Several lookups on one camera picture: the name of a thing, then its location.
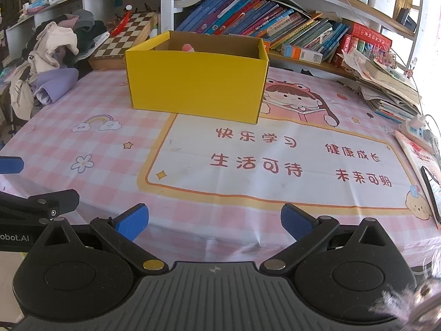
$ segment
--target table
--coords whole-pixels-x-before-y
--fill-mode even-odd
[[[145,203],[149,226],[135,242],[170,265],[259,265],[294,242],[284,202],[341,224],[375,217],[410,266],[430,260],[440,232],[406,205],[418,182],[394,122],[338,83],[272,67],[261,111],[250,125],[134,110],[126,72],[95,71],[2,149],[25,168],[1,176],[0,190],[76,189],[80,205],[66,217],[77,224]]]

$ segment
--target smartphone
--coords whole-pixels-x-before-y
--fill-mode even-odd
[[[421,174],[423,175],[424,183],[429,190],[429,196],[434,206],[435,218],[441,223],[439,210],[441,209],[441,185],[435,176],[426,167],[421,167]]]

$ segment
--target rainbow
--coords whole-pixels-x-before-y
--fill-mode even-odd
[[[99,114],[97,116],[93,116],[93,117],[90,117],[89,119],[86,119],[84,121],[84,123],[91,124],[93,122],[102,122],[104,124],[108,121],[113,121],[113,120],[114,120],[113,117],[108,114]]]

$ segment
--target gray ribbed plate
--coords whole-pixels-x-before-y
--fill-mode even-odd
[[[398,331],[395,321],[354,326],[307,308],[282,277],[254,263],[182,263],[163,276],[144,277],[119,308],[70,324],[26,317],[15,331]]]

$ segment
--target chessboard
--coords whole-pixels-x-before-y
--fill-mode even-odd
[[[125,69],[126,50],[155,34],[154,27],[157,22],[157,13],[132,14],[124,29],[117,36],[109,37],[90,57],[89,63],[92,68],[94,70]]]

